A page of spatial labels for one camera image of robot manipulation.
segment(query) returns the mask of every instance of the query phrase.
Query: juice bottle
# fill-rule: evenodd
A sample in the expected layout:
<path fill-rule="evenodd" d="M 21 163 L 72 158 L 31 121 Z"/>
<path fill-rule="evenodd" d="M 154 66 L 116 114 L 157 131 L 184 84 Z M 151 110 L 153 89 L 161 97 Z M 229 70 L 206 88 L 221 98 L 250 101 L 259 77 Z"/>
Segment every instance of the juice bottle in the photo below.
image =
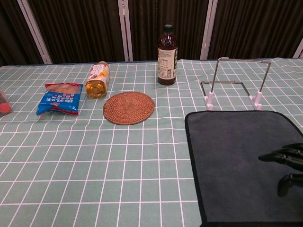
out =
<path fill-rule="evenodd" d="M 86 93 L 90 98 L 102 98 L 107 94 L 109 66 L 105 61 L 94 65 L 86 82 Z"/>
<path fill-rule="evenodd" d="M 172 25 L 165 25 L 158 41 L 158 82 L 172 85 L 176 82 L 178 44 Z"/>

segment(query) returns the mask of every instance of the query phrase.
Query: round rattan coaster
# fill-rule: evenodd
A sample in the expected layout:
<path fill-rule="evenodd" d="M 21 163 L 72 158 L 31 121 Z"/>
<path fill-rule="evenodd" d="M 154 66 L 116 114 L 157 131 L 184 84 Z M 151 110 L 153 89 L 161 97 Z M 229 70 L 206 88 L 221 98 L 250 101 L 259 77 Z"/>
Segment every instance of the round rattan coaster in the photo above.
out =
<path fill-rule="evenodd" d="M 109 98 L 103 106 L 103 114 L 114 124 L 130 125 L 146 120 L 154 108 L 155 103 L 149 96 L 131 91 Z"/>

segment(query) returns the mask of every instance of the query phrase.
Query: bottle label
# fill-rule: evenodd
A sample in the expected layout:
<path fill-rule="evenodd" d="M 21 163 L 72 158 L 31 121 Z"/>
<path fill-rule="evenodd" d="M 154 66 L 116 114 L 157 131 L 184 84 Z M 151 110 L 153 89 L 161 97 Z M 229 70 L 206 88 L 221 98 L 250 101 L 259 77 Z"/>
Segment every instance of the bottle label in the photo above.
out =
<path fill-rule="evenodd" d="M 109 83 L 109 67 L 105 64 L 94 65 L 90 71 L 89 78 L 90 80 L 101 80 L 105 84 L 105 88 L 107 91 L 108 83 Z"/>
<path fill-rule="evenodd" d="M 173 79 L 177 73 L 178 48 L 165 51 L 158 48 L 158 77 Z"/>

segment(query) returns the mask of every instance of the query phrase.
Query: curtain fold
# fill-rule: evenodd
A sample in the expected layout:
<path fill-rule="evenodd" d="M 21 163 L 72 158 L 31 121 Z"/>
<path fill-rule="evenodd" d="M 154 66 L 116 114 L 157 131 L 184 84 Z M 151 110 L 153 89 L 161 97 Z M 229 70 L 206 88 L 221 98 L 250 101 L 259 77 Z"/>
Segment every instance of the curtain fold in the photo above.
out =
<path fill-rule="evenodd" d="M 0 1 L 0 66 L 43 64 L 17 0 Z"/>
<path fill-rule="evenodd" d="M 208 59 L 291 58 L 303 38 L 303 0 L 219 0 Z"/>
<path fill-rule="evenodd" d="M 157 60 L 165 24 L 174 26 L 178 59 L 200 59 L 208 0 L 128 0 L 134 61 Z"/>
<path fill-rule="evenodd" d="M 116 0 L 28 0 L 53 63 L 124 61 Z"/>

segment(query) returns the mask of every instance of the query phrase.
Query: table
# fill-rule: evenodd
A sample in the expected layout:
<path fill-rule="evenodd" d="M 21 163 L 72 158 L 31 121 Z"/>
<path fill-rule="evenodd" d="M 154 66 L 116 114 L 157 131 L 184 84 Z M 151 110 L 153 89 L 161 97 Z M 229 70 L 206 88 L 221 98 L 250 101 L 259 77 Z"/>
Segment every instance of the table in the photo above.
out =
<path fill-rule="evenodd" d="M 283 113 L 303 131 L 303 59 L 271 61 L 263 110 Z M 107 96 L 90 99 L 84 89 L 78 117 L 38 117 L 36 108 L 44 84 L 85 83 L 91 64 L 1 67 L 14 112 L 0 118 L 0 226 L 199 226 L 184 118 L 206 110 L 199 81 L 213 78 L 215 64 L 179 60 L 177 83 L 166 87 L 156 82 L 156 62 L 112 63 Z M 222 62 L 217 79 L 241 80 L 255 95 L 265 69 Z M 131 126 L 108 122 L 106 100 L 133 90 L 154 100 L 151 117 Z M 216 84 L 214 93 L 215 110 L 253 109 L 241 85 Z"/>

